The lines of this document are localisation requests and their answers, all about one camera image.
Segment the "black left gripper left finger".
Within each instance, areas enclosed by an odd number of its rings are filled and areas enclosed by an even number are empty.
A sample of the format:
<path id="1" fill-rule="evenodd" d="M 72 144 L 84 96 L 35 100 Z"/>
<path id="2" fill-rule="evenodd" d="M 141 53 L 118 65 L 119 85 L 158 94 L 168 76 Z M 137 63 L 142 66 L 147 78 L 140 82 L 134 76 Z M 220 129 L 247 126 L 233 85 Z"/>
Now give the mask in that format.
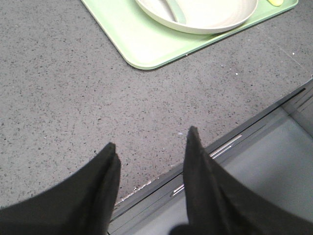
<path id="1" fill-rule="evenodd" d="M 105 235 L 121 162 L 108 143 L 88 164 L 53 188 L 0 211 L 2 235 Z"/>

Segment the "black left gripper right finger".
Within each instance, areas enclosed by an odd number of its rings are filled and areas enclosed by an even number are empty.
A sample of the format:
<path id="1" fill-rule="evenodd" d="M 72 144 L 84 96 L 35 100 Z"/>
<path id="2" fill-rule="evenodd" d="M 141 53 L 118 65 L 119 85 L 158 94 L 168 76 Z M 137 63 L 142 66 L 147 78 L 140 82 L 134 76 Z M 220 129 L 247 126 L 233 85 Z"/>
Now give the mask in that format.
<path id="1" fill-rule="evenodd" d="M 201 144 L 196 127 L 187 135 L 183 183 L 188 224 L 171 235 L 311 235 L 313 224 L 272 204 L 241 184 Z"/>

